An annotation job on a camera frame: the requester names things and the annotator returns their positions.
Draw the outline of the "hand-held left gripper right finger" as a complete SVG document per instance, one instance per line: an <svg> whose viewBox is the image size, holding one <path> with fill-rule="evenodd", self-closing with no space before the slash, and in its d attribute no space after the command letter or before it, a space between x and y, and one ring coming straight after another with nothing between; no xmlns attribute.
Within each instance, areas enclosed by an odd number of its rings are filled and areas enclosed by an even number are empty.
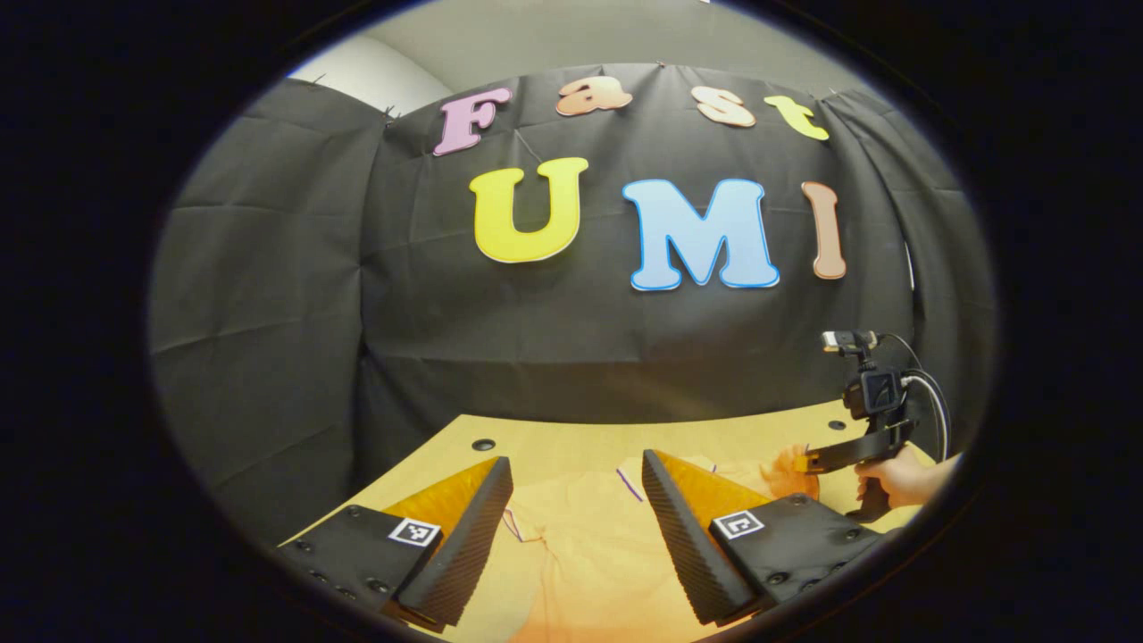
<svg viewBox="0 0 1143 643"><path fill-rule="evenodd" d="M730 625L804 596L885 538L812 496L768 499L660 449L642 452L641 480L703 625Z"/></svg>

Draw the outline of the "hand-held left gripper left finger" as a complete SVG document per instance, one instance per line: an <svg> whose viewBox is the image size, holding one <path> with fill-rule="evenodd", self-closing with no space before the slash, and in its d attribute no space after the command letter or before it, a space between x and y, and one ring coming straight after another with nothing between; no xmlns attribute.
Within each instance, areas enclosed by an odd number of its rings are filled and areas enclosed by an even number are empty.
<svg viewBox="0 0 1143 643"><path fill-rule="evenodd" d="M490 457L384 509L347 504L275 552L355 611L441 632L464 614L512 492L507 457Z"/></svg>

